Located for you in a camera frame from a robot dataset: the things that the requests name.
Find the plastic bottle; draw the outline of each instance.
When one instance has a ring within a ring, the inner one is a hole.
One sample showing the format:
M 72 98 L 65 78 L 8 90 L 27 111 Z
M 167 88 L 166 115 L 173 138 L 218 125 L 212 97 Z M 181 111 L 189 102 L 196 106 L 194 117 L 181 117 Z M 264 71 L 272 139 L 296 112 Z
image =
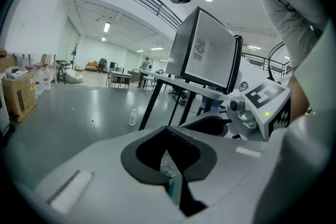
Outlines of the plastic bottle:
M 180 173 L 168 151 L 162 156 L 160 171 L 170 178 L 170 184 L 174 182 L 175 177 Z
M 48 65 L 43 65 L 42 72 L 44 75 L 43 81 L 44 81 L 44 89 L 45 90 L 50 90 L 51 89 L 51 74 L 48 68 Z
M 37 66 L 35 71 L 35 89 L 37 95 L 41 95 L 44 92 L 44 75 L 41 68 L 41 66 Z
M 133 109 L 130 115 L 130 125 L 131 126 L 135 126 L 136 125 L 136 121 L 137 117 L 136 117 L 136 109 Z

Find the white cloth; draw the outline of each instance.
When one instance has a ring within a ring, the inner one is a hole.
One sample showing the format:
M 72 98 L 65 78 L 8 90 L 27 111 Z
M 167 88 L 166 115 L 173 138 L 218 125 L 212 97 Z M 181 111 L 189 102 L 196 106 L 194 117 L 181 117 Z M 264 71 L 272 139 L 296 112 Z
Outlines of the white cloth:
M 311 54 L 295 71 L 314 111 L 336 109 L 336 34 L 330 19 Z
M 76 84 L 83 82 L 83 75 L 72 69 L 67 69 L 64 76 L 67 83 Z
M 310 26 L 323 31 L 329 16 L 319 0 L 287 1 L 296 11 L 289 11 L 277 0 L 261 0 L 261 3 L 286 44 L 292 67 L 297 67 L 318 40 Z

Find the white wall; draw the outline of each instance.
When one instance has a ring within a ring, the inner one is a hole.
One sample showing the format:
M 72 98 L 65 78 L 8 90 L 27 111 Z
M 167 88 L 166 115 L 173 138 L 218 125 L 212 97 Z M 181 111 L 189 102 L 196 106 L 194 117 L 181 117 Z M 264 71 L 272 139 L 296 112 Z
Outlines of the white wall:
M 125 58 L 125 64 L 124 68 L 127 68 L 128 70 L 133 70 L 135 68 L 139 68 L 139 61 L 140 61 L 141 55 L 136 54 L 132 51 L 127 51 L 126 58 Z
M 88 62 L 98 62 L 103 56 L 106 56 L 108 68 L 110 62 L 116 62 L 119 67 L 123 67 L 126 53 L 125 48 L 85 37 L 79 44 L 75 65 L 85 67 Z
M 154 26 L 171 40 L 175 31 L 145 7 L 132 0 L 99 0 L 112 4 L 128 16 L 138 18 L 141 23 Z M 162 0 L 182 20 L 188 15 L 182 6 Z M 0 47 L 9 52 L 53 54 L 57 50 L 59 34 L 69 13 L 64 0 L 15 0 L 17 7 L 12 8 L 6 18 Z
M 153 61 L 153 68 L 152 68 L 153 72 L 158 71 L 160 69 L 166 71 L 166 68 L 167 68 L 167 63 L 166 62 L 161 62 L 161 61 L 158 61 L 158 60 Z
M 76 43 L 78 43 L 79 37 L 80 35 L 77 29 L 68 18 L 59 38 L 56 60 L 72 61 L 73 56 L 71 53 L 73 52 Z

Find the gray floor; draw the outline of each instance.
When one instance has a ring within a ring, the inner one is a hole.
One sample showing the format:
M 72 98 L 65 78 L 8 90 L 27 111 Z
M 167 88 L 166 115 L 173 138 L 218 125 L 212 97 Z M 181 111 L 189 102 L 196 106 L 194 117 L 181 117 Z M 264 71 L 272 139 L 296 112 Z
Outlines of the gray floor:
M 30 189 L 50 171 L 87 146 L 139 129 L 149 97 L 146 91 L 52 85 L 37 100 L 37 107 L 22 123 L 2 150 L 13 178 Z M 171 95 L 160 93 L 146 128 L 168 125 L 175 103 Z M 195 100 L 191 111 L 197 111 Z M 133 109 L 136 126 L 129 125 Z M 177 125 L 184 107 L 178 105 L 172 125 Z M 188 118 L 196 116 L 190 112 Z

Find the metal stand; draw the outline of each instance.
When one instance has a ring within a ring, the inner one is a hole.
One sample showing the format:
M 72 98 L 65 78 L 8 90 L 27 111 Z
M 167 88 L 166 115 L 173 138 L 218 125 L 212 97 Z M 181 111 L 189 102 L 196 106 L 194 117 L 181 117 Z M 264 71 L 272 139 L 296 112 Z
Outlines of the metal stand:
M 64 76 L 64 67 L 61 65 L 58 69 L 58 73 L 57 73 L 57 80 L 59 80 L 59 76 L 60 76 L 60 71 L 62 70 L 62 77 L 63 77 L 63 81 L 64 81 L 64 84 L 66 83 L 65 82 L 65 76 Z
M 145 129 L 145 127 L 146 127 L 148 118 L 149 118 L 149 116 L 150 116 L 150 114 L 151 114 L 151 112 L 152 112 L 152 109 L 153 109 L 153 107 L 154 107 L 154 104 L 155 104 L 155 102 L 156 102 L 156 99 L 158 98 L 158 95 L 159 95 L 159 93 L 160 93 L 162 84 L 163 84 L 163 81 L 162 81 L 161 79 L 159 79 L 158 82 L 157 82 L 157 84 L 156 84 L 156 86 L 155 86 L 155 89 L 154 89 L 154 91 L 153 91 L 151 100 L 149 101 L 149 104 L 148 104 L 148 106 L 147 106 L 145 115 L 144 115 L 143 118 L 142 118 L 142 121 L 141 121 L 141 124 L 140 124 L 139 131 Z

